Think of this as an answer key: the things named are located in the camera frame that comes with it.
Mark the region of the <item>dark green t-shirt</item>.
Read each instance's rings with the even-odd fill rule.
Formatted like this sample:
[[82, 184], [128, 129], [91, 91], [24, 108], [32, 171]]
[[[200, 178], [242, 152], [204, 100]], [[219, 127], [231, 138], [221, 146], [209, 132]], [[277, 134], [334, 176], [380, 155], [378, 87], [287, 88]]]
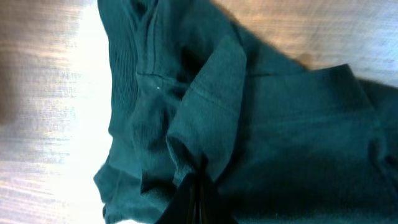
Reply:
[[237, 223], [396, 223], [397, 89], [308, 70], [209, 1], [100, 0], [106, 223], [156, 223], [204, 170]]

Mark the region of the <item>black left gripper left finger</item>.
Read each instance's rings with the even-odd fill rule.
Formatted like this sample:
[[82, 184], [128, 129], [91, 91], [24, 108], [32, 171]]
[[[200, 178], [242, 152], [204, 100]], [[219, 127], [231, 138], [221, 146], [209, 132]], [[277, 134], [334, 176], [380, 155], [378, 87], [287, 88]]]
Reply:
[[195, 174], [186, 175], [175, 197], [155, 224], [193, 224], [197, 199], [196, 183]]

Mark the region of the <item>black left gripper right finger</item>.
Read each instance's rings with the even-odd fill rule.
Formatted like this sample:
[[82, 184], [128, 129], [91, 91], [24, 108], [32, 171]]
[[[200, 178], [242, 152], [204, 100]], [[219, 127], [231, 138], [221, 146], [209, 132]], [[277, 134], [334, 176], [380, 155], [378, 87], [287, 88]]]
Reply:
[[237, 224], [204, 170], [198, 174], [199, 224]]

